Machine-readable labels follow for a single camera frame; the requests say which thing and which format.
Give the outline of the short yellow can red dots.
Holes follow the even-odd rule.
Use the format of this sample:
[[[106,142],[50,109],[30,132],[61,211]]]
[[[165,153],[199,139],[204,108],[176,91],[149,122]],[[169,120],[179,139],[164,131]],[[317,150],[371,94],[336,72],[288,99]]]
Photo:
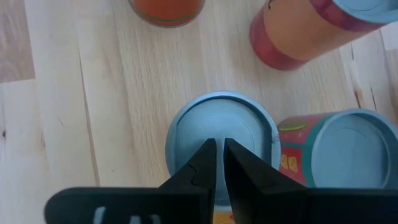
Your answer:
[[[255,100],[234,91],[208,93],[185,105],[167,133],[165,160],[174,175],[209,138],[216,141],[217,168],[213,224],[235,224],[224,179],[224,141],[232,138],[278,169],[281,145],[275,122]]]

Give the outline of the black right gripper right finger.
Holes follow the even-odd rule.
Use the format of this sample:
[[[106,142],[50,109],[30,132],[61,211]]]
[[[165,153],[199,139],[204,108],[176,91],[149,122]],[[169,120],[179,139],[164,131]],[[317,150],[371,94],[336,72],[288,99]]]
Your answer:
[[[236,224],[398,224],[398,190],[308,188],[231,138],[223,156]]]

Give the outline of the pink and teal can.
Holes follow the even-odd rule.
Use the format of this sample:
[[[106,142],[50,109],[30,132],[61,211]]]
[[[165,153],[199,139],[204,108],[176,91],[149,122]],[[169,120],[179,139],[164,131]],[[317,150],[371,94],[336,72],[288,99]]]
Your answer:
[[[272,166],[304,186],[398,189],[398,127],[375,111],[294,116],[277,133]]]

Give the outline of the orange can green leaves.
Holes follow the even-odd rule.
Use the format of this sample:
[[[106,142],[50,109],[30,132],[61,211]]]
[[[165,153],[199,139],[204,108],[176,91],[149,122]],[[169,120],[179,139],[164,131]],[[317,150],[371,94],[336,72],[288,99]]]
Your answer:
[[[161,27],[183,26],[194,20],[205,0],[128,0],[136,14],[146,22]]]

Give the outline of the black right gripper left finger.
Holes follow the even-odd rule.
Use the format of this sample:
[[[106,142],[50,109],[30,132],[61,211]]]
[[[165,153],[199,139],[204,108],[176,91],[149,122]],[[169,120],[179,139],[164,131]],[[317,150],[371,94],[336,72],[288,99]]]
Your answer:
[[[46,203],[46,224],[212,224],[216,141],[157,188],[74,187]]]

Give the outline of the red and orange fruit can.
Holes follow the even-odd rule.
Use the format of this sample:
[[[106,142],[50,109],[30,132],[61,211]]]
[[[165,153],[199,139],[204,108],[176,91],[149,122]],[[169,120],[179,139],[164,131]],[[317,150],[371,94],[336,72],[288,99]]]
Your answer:
[[[305,63],[398,21],[398,0],[269,0],[251,22],[251,46],[277,70]]]

